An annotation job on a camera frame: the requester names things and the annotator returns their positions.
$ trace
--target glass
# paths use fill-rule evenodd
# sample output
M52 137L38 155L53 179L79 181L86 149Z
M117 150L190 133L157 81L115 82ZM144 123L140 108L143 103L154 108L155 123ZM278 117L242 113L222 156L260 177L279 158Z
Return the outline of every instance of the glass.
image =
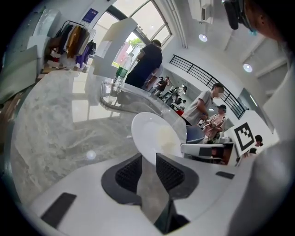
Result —
M152 2L148 2L132 18L138 23L138 27L149 39L164 24L161 15Z
M161 43L170 35L167 26L160 30L160 32L154 37L154 39L159 40Z
M146 1L147 0L117 0L113 6L129 17Z
M96 25L93 27L93 29L96 30L96 34L93 38L93 41L96 43L96 48L100 44L111 25L116 22L118 22L118 20L107 12L101 16Z

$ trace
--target sign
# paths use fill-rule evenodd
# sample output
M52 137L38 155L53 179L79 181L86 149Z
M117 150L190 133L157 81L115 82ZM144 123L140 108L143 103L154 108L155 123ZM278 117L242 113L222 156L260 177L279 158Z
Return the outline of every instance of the sign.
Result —
M94 19L94 17L97 15L98 11L90 8L88 12L83 17L82 21L85 21L87 23L91 23L91 21Z

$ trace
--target marble countertop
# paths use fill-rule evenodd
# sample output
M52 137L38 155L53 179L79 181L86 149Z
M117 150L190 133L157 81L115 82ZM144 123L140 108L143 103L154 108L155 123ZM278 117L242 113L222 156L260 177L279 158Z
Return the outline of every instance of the marble countertop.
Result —
M110 82L78 71L52 71L28 94L11 142L13 180L23 204L79 167L138 153L131 136L137 113L162 116L186 142L185 122L166 104L142 89Z

